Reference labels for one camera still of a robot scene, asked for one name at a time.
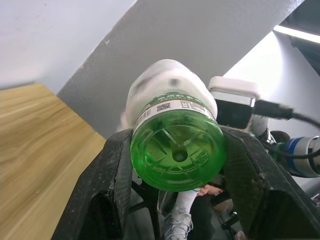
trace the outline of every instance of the bottle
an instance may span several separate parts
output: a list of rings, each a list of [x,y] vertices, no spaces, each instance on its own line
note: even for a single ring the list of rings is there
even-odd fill
[[[131,86],[121,117],[122,126],[134,128],[130,150],[137,175],[163,191],[206,185],[226,158],[216,116],[215,100],[198,76],[179,62],[156,62]]]

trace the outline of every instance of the barcode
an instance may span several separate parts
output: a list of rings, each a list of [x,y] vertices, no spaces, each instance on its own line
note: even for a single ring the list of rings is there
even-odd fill
[[[138,126],[138,125],[141,123],[141,121],[142,121],[143,119],[145,119],[146,117],[148,117],[150,114],[151,114],[151,109],[149,109],[148,111],[145,111],[145,112],[139,117],[138,121],[136,122],[136,126]]]
[[[157,112],[160,112],[162,110],[165,110],[165,109],[170,109],[171,106],[170,106],[170,102],[169,103],[164,103],[164,104],[161,104],[160,106],[157,106],[156,107],[156,111]]]

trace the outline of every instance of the green plastic bottle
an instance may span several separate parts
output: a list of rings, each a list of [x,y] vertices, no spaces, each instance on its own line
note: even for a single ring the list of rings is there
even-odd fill
[[[190,95],[154,98],[139,115],[131,161],[147,184],[181,192],[207,184],[226,159],[225,137],[208,108]]]

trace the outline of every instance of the wire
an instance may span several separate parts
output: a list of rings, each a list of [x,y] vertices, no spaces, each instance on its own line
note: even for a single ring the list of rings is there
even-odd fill
[[[294,113],[292,113],[292,118],[300,120],[300,121],[304,121],[304,122],[307,122],[307,123],[310,123],[310,124],[312,124],[315,127],[320,129],[320,122],[317,122],[316,120],[313,120],[310,117],[307,117],[307,116],[304,116],[302,114],[294,112]],[[318,149],[315,152],[309,153],[309,154],[296,155],[296,154],[288,153],[286,151],[279,150],[275,145],[272,145],[272,144],[267,143],[265,141],[260,141],[260,142],[261,142],[261,144],[263,145],[263,147],[265,149],[267,149],[269,151],[272,151],[273,153],[276,153],[276,154],[282,155],[284,157],[287,157],[287,158],[308,159],[308,158],[314,158],[314,157],[320,156],[320,149]]]

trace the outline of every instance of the bottle label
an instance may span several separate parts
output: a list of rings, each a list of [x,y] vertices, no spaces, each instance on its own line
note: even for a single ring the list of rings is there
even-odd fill
[[[201,113],[216,122],[212,113],[201,101],[193,96],[172,92],[168,93],[167,95],[156,97],[142,109],[142,113],[139,115],[135,123],[133,134],[136,133],[138,128],[146,120],[152,118],[153,116],[178,109],[191,110]]]

